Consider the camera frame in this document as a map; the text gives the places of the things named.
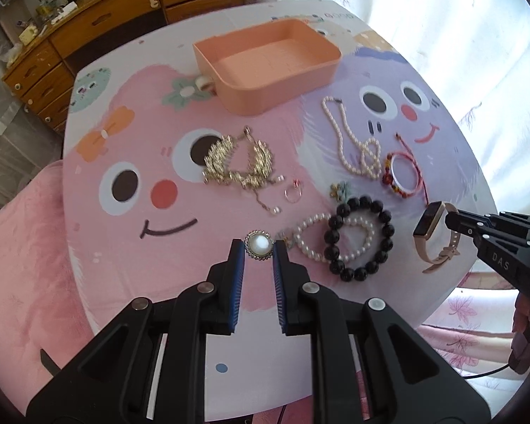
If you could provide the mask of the pink smart watch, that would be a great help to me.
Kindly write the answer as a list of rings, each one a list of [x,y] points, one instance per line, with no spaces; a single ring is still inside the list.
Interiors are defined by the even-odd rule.
[[[413,230],[413,244],[419,259],[427,265],[424,275],[433,274],[440,267],[460,255],[460,233],[445,227],[448,213],[457,213],[451,203],[435,201],[428,205]]]

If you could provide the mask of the round pearl brooch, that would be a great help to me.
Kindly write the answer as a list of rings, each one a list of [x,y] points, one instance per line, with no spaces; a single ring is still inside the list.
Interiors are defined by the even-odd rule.
[[[273,239],[262,230],[249,232],[244,239],[248,256],[255,260],[267,260],[273,255]]]

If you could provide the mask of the teal flower brooch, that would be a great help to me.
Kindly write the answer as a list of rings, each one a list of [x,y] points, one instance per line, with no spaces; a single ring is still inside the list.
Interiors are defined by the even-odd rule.
[[[337,203],[347,203],[351,191],[349,182],[339,182],[330,186],[329,196]]]

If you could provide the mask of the pink fluffy blanket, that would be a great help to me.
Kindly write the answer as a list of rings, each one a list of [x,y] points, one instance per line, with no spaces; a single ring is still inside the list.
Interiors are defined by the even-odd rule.
[[[0,210],[0,390],[19,412],[51,379],[40,353],[64,366],[93,337],[70,265],[62,181],[57,161]]]

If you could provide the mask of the white floral curtain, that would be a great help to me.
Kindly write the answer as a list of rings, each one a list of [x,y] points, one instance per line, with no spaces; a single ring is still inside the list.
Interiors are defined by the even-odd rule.
[[[530,214],[526,0],[333,0],[406,58],[472,147],[498,209]]]

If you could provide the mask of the gold leaf hair comb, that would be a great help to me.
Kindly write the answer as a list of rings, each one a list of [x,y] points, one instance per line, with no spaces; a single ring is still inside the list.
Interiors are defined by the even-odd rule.
[[[275,158],[268,144],[253,135],[245,126],[239,135],[224,135],[210,145],[204,158],[205,184],[236,186],[252,193],[257,204],[271,216],[278,216],[280,206],[268,205],[261,199],[264,189],[284,181],[277,175]]]

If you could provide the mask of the pink plastic tray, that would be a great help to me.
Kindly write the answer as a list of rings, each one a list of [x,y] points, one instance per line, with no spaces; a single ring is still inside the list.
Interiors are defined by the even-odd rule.
[[[224,108],[240,116],[260,115],[329,85],[343,57],[339,47],[297,18],[212,36],[195,42],[193,51]]]

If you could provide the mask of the wooden desk with drawers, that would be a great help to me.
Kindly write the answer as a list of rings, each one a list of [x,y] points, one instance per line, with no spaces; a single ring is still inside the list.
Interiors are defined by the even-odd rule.
[[[58,134],[65,130],[77,73],[141,35],[244,0],[80,0],[75,11],[23,48],[5,84]]]

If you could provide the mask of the yellow mug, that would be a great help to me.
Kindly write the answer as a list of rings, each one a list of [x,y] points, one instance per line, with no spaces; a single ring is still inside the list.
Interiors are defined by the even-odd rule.
[[[27,46],[38,35],[39,29],[35,25],[29,25],[19,34],[20,43]]]

